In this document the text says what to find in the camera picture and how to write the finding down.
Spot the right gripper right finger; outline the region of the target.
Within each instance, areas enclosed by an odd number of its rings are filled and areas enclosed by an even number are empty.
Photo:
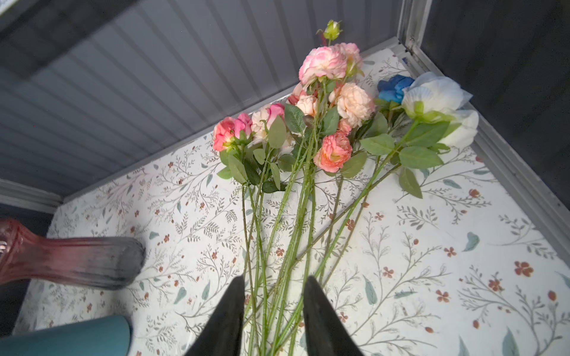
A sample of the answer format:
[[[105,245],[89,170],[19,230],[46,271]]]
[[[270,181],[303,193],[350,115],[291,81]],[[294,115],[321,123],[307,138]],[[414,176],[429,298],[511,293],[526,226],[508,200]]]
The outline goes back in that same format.
[[[309,356],[363,356],[313,276],[308,277],[304,284],[303,298],[305,338]]]

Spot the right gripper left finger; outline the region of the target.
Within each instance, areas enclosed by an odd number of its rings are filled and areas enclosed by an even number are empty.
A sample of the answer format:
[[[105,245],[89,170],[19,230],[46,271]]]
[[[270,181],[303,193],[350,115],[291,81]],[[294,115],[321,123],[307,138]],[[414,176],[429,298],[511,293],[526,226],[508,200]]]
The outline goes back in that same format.
[[[243,332],[245,282],[235,277],[224,292],[200,335],[185,356],[240,354]]]

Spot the teal ceramic vase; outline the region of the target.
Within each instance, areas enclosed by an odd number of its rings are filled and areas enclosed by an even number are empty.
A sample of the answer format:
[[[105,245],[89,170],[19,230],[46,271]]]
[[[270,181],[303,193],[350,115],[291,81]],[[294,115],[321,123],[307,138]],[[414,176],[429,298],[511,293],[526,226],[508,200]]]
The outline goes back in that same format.
[[[131,327],[121,315],[1,339],[2,355],[127,355]]]

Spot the coral pink rose stem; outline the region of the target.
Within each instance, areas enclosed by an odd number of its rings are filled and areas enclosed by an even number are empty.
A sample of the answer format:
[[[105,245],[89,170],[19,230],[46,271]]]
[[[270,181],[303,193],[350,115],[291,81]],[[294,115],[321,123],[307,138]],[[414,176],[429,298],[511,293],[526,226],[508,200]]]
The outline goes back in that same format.
[[[213,138],[213,148],[221,156],[225,174],[241,186],[246,257],[241,275],[245,282],[245,301],[240,354],[247,355],[264,354],[263,274],[266,267],[262,258],[263,230],[259,214],[267,175],[267,144],[263,138],[266,133],[265,123],[255,124],[249,115],[241,114],[217,124]]]

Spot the hot pink rose stem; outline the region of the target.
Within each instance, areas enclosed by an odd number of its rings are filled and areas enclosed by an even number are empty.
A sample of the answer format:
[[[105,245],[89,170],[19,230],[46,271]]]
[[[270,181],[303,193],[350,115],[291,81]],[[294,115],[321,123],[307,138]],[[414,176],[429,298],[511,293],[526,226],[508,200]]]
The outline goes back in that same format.
[[[232,120],[226,144],[228,168],[241,187],[248,355],[269,355],[275,344],[279,273],[286,256],[279,235],[289,226],[284,215],[298,166],[289,117],[289,105],[281,103],[240,114]]]

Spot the cream peach rose stem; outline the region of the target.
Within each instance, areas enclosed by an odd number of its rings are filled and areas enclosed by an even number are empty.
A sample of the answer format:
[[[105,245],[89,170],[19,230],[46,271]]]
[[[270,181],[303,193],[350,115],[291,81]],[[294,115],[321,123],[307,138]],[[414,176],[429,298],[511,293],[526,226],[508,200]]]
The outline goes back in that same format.
[[[304,135],[307,126],[301,111],[293,105],[273,104],[252,117],[252,145],[244,154],[246,185],[242,188],[243,202],[249,202],[250,217],[244,217],[246,229],[245,274],[249,279],[249,303],[252,323],[247,351],[249,355],[275,355],[286,343],[295,340],[295,327],[300,310],[295,309],[289,323],[284,313],[289,299],[292,272],[297,264],[297,253],[304,234],[304,215],[310,194],[310,179],[305,179],[299,193],[298,212],[289,237],[289,247],[274,286],[269,285],[267,264],[275,237],[281,226],[289,196],[299,173],[308,173],[308,149],[312,139],[296,142],[294,136]],[[264,197],[282,193],[283,199],[275,216],[268,240],[263,239],[261,224]]]

